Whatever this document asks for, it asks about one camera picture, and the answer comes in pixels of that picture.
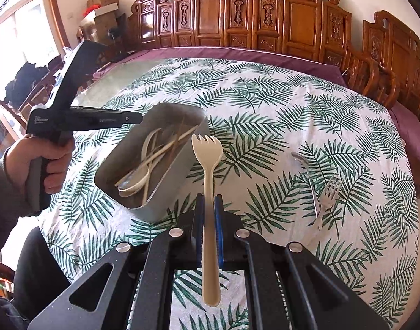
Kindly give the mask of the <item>person's left forearm sleeve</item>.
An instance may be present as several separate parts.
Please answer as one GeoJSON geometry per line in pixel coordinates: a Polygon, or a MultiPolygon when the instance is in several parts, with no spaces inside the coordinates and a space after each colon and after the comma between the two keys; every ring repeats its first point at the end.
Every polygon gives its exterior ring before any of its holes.
{"type": "Polygon", "coordinates": [[[35,215],[25,196],[9,178],[6,169],[7,155],[8,152],[5,152],[0,159],[0,250],[16,226],[18,218],[35,215]]]}

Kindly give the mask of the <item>person's left hand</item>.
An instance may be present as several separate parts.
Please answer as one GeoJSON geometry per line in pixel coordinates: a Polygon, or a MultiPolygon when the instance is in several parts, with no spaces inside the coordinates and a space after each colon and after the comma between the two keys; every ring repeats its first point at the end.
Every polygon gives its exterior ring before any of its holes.
{"type": "Polygon", "coordinates": [[[64,146],[59,146],[50,140],[26,134],[9,148],[5,156],[8,178],[21,194],[25,194],[30,163],[32,160],[43,157],[49,160],[44,190],[48,194],[56,194],[63,186],[74,148],[73,137],[64,146]]]}

